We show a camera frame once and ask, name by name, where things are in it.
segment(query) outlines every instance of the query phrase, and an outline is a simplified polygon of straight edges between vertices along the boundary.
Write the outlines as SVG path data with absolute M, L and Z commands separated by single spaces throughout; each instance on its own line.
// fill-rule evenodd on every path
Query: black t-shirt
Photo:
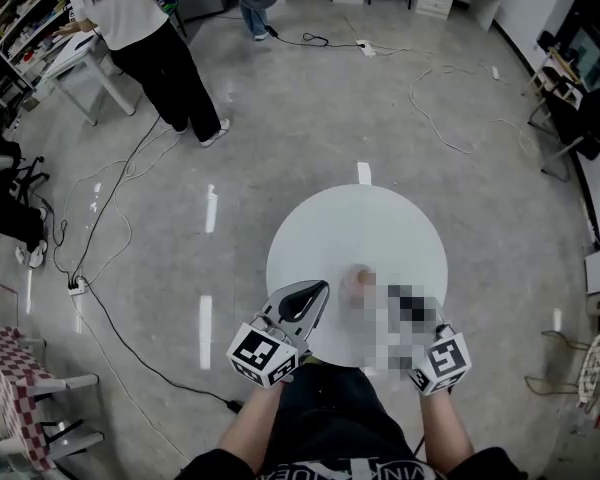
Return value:
M 518 480 L 521 473 L 500 448 L 469 458 L 448 480 Z M 254 480 L 249 466 L 224 450 L 196 457 L 177 480 Z M 400 427 L 378 411 L 311 410 L 286 414 L 276 423 L 259 480 L 435 480 L 443 478 L 419 461 Z

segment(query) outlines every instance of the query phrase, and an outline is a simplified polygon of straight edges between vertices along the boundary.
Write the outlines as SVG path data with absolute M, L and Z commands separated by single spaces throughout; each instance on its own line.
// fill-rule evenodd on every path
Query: floor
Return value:
M 561 398 L 532 395 L 523 382 L 525 374 L 548 367 L 539 331 L 552 328 L 554 308 L 562 311 L 566 333 L 587 337 L 588 331 L 587 236 L 577 186 L 540 173 L 536 148 L 550 148 L 550 142 L 526 125 L 534 105 L 532 97 L 521 96 L 528 75 L 496 31 L 485 33 L 460 10 L 447 22 L 417 16 L 401 0 L 360 7 L 289 0 L 270 21 L 286 40 L 301 42 L 311 32 L 333 44 L 351 43 L 356 34 L 343 16 L 363 39 L 414 51 L 367 59 L 349 48 L 254 43 L 239 20 L 213 18 L 188 27 L 199 28 L 190 48 L 220 114 L 232 119 L 231 133 L 203 150 L 189 132 L 141 179 L 123 185 L 117 201 L 133 238 L 94 290 L 124 339 L 152 367 L 176 382 L 244 399 L 249 385 L 230 370 L 224 353 L 240 322 L 266 298 L 266 258 L 276 230 L 312 194 L 357 183 L 357 162 L 367 162 L 372 183 L 418 205 L 444 243 L 444 309 L 465 334 L 473 360 L 453 399 L 476 448 L 504 447 L 533 477 L 549 457 L 565 407 Z M 490 76 L 492 65 L 500 82 Z M 471 149 L 484 133 L 473 154 L 445 146 L 410 103 L 412 81 L 429 69 L 415 84 L 415 100 L 450 143 Z M 40 193 L 59 215 L 78 179 L 125 159 L 156 119 L 134 81 L 123 75 L 116 82 L 139 99 L 134 116 L 108 95 L 95 98 L 93 81 L 83 80 L 73 91 L 100 107 L 96 127 L 54 93 L 23 117 L 16 132 L 26 156 L 46 157 L 51 181 Z M 507 124 L 484 129 L 490 119 L 520 127 L 531 138 L 532 144 L 522 141 L 531 156 Z M 165 129 L 160 121 L 150 136 Z M 142 152 L 135 173 L 177 138 L 173 131 L 160 136 Z M 120 169 L 115 164 L 73 191 L 66 240 L 57 252 L 63 267 L 77 265 Z M 206 233 L 211 185 L 218 210 L 214 232 Z M 124 219 L 109 206 L 83 275 L 93 279 L 128 238 Z M 16 264 L 14 245 L 0 237 L 0 283 L 19 293 L 20 326 L 47 340 L 46 362 L 56 374 L 100 377 L 99 386 L 61 400 L 106 435 L 67 467 L 79 478 L 172 479 L 213 447 L 232 420 L 224 405 L 173 388 L 145 369 L 86 294 L 76 305 L 91 332 L 52 261 L 29 273 Z M 210 336 L 199 329 L 203 295 L 213 298 Z M 0 288 L 0 324 L 16 323 L 15 309 L 5 311 L 13 304 Z M 409 381 L 371 379 L 415 447 L 422 432 L 415 389 Z

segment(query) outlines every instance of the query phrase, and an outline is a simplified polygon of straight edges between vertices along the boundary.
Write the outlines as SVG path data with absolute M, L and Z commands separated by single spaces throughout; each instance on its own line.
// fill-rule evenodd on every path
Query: checkered tablecloth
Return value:
M 18 337 L 17 329 L 0 327 L 0 408 L 9 436 L 19 439 L 33 467 L 44 471 L 54 464 L 47 459 L 49 447 L 29 388 L 53 375 L 18 345 Z

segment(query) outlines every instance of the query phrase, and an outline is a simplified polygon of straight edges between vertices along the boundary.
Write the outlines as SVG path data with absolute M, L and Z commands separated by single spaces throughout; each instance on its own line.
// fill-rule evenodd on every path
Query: white shirt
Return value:
M 168 16 L 155 0 L 71 0 L 77 21 L 100 27 L 111 50 L 137 43 L 158 30 Z

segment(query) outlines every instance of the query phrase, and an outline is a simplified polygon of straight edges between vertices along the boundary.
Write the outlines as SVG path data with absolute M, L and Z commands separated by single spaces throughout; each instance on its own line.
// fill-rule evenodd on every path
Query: white wall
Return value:
M 537 46 L 540 32 L 557 32 L 573 0 L 502 0 L 496 21 L 533 68 L 544 59 Z

